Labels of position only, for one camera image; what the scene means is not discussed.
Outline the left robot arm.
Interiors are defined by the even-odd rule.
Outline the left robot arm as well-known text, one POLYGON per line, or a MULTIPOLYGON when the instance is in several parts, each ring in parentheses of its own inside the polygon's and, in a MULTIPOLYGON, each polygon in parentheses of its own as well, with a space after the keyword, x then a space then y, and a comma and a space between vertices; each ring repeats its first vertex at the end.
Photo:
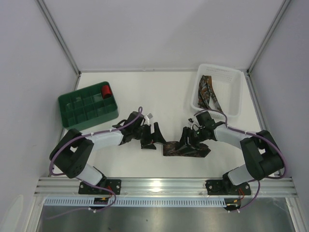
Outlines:
POLYGON ((60 175, 76 178, 85 184, 99 188, 106 187, 107 177, 97 168, 88 164, 91 152, 110 146, 123 145, 131 140, 139 140, 142 149, 156 149, 155 144, 165 145, 167 142, 154 123, 151 132, 151 115, 142 115, 133 111, 127 119, 113 125, 109 130, 82 134, 70 129, 50 154, 50 174, 56 166, 60 175))

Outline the dark brown patterned tie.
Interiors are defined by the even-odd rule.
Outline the dark brown patterned tie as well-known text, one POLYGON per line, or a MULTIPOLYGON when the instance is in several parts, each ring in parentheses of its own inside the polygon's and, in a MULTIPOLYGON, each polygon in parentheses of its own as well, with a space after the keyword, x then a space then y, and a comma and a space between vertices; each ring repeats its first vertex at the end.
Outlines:
POLYGON ((195 150, 192 148, 193 151, 178 151, 179 142, 177 141, 170 141, 166 142, 163 145, 163 156, 166 157, 193 157, 193 158, 204 158, 206 157, 211 150, 195 150))

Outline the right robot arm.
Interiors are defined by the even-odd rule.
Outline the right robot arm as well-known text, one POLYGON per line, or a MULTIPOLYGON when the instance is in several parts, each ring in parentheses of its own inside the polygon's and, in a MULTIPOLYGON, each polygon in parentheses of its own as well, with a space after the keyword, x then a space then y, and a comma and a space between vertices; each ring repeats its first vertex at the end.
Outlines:
POLYGON ((233 186, 246 182, 272 179, 272 174, 286 169, 286 161, 271 134, 262 130, 258 133, 247 132, 228 125, 224 121, 215 122, 210 110, 195 113, 197 130, 184 127, 176 151, 181 155, 206 156, 210 149, 204 144, 206 140, 223 142, 242 151, 244 164, 229 172, 223 178, 233 186))

